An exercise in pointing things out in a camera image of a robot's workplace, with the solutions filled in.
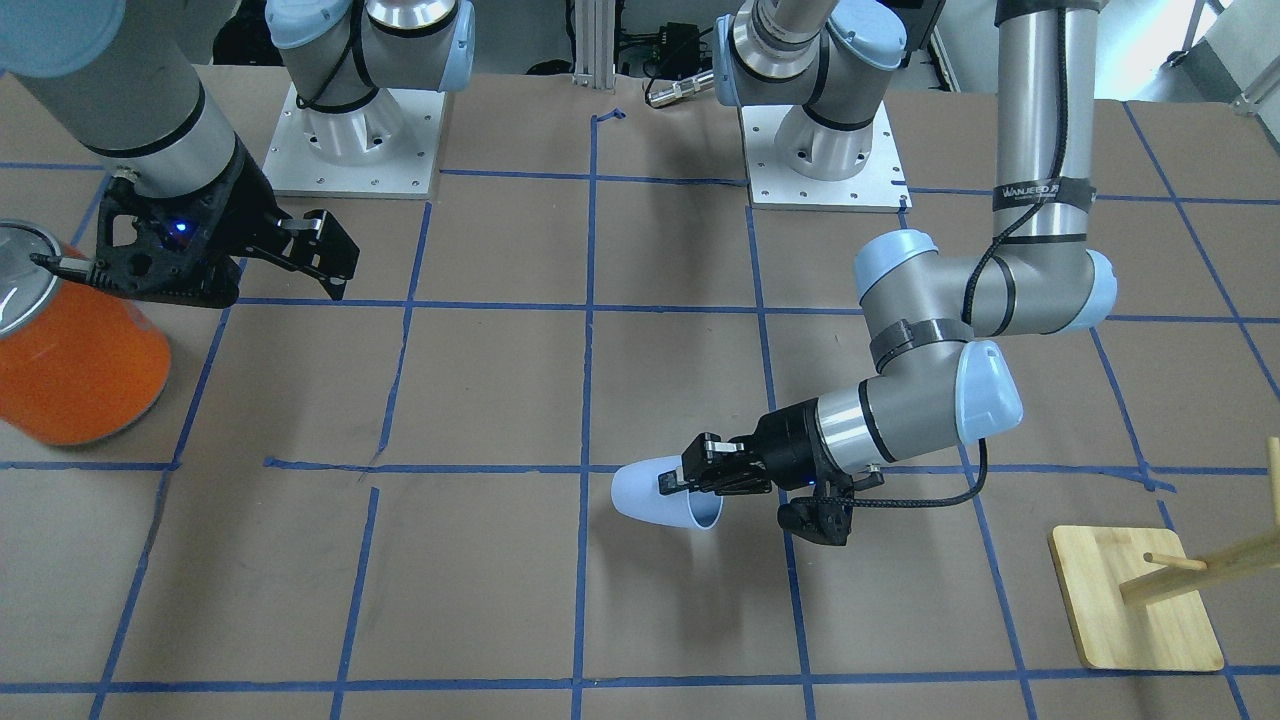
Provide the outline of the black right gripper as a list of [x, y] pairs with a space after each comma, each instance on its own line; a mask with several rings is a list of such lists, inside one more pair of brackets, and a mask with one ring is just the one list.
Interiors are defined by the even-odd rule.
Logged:
[[360, 249], [328, 210], [291, 218], [242, 141], [206, 186], [169, 199], [140, 193], [118, 169], [99, 205], [95, 287], [122, 299], [228, 307], [239, 297], [237, 258], [271, 263], [346, 296]]

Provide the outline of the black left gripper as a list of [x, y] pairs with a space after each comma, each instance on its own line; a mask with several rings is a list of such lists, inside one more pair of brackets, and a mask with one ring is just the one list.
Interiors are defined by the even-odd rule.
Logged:
[[658, 474], [662, 496], [703, 492], [717, 496], [768, 495], [771, 487], [800, 489], [810, 483], [851, 488], [851, 477], [831, 457], [817, 419], [817, 398], [762, 416], [755, 430], [732, 441], [700, 433], [676, 469]]

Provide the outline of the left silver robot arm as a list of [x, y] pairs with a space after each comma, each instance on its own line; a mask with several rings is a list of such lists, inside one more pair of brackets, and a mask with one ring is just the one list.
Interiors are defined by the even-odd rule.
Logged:
[[[861, 507], [878, 465], [1014, 428], [1021, 400], [996, 340], [1089, 329], [1115, 305], [1110, 260], [1089, 250], [1094, 50], [1100, 1], [1000, 1], [993, 237], [947, 258], [900, 229], [855, 256], [876, 372], [758, 421], [749, 436], [698, 436], [644, 473], [663, 496], [812, 487], [797, 506]], [[872, 1], [749, 1], [716, 41], [726, 105], [778, 99], [801, 117], [796, 168], [831, 176], [833, 141], [870, 132], [870, 96], [902, 53], [900, 20]]]

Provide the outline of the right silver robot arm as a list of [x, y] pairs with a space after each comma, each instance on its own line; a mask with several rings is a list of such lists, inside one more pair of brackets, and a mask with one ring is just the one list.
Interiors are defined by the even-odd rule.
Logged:
[[[366, 154], [397, 142], [396, 88], [461, 91], [470, 1], [269, 1], [294, 106], [323, 120], [371, 109]], [[5, 1], [3, 69], [110, 176], [91, 258], [3, 223], [3, 300], [61, 282], [119, 297], [229, 307], [242, 258], [344, 297], [360, 250], [326, 210], [294, 218], [180, 50], [155, 1]]]

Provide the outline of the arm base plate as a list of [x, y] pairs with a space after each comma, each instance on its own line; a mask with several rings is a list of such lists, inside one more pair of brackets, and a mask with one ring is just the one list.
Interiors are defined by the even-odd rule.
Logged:
[[261, 164], [279, 196], [428, 200], [449, 94], [383, 88], [357, 110], [298, 108], [289, 88]]
[[913, 206], [884, 104], [855, 131], [799, 105], [739, 110], [751, 205], [790, 211], [897, 213]]

